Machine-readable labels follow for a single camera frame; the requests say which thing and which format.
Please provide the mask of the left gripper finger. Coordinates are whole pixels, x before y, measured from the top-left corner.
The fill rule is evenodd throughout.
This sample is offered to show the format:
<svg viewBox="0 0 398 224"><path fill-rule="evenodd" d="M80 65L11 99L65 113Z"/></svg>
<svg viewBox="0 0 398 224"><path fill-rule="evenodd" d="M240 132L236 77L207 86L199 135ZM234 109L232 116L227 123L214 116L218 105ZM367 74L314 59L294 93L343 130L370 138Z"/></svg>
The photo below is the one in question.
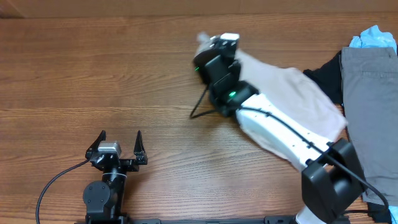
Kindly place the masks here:
<svg viewBox="0 0 398 224"><path fill-rule="evenodd" d="M135 145L134 145L134 155L135 156L141 156L141 157L145 157L146 156L146 151L144 149L141 131L137 132L136 142L135 142Z"/></svg>
<svg viewBox="0 0 398 224"><path fill-rule="evenodd" d="M101 141L106 140L106 131L102 130L96 140L92 143L92 145L86 150L85 157L91 158L94 152L98 152L98 147Z"/></svg>

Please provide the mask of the beige shorts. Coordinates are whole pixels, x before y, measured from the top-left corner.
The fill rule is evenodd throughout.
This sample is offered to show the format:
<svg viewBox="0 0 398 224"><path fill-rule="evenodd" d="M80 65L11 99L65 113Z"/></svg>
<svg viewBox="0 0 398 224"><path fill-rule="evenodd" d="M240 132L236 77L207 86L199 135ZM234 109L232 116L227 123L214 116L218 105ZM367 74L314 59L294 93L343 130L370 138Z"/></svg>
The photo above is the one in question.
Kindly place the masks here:
<svg viewBox="0 0 398 224"><path fill-rule="evenodd" d="M196 54L210 39L220 35L198 34ZM345 117L300 70L269 65L238 47L235 60L230 69L238 82L225 93L214 93L212 85L205 84L205 94L215 112L233 117L259 146L303 170L338 139Z"/></svg>

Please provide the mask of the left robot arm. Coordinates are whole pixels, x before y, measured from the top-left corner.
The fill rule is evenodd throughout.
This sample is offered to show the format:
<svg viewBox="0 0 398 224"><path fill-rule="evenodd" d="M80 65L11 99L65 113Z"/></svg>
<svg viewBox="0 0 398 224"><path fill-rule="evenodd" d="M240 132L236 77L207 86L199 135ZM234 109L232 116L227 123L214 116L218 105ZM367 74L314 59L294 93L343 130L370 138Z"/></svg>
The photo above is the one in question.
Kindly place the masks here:
<svg viewBox="0 0 398 224"><path fill-rule="evenodd" d="M107 141L106 131L102 131L87 149L85 157L103 174L101 180L88 184L83 191L86 223L132 223L131 217L121 209L127 173L139 171L139 166L148 162L140 131L136 136L134 155L133 159L122 159L119 142Z"/></svg>

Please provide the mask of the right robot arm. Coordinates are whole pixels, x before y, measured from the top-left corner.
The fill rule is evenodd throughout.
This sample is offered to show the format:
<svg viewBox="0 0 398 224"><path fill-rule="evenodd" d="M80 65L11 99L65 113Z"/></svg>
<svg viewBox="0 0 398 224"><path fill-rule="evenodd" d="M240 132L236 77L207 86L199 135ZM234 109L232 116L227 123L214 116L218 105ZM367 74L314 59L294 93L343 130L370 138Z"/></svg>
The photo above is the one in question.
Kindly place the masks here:
<svg viewBox="0 0 398 224"><path fill-rule="evenodd" d="M238 34L198 41L193 64L214 110L301 174L304 208L266 222L348 223L349 206L366 186L353 145L339 137L346 120L330 99L296 68L239 50Z"/></svg>

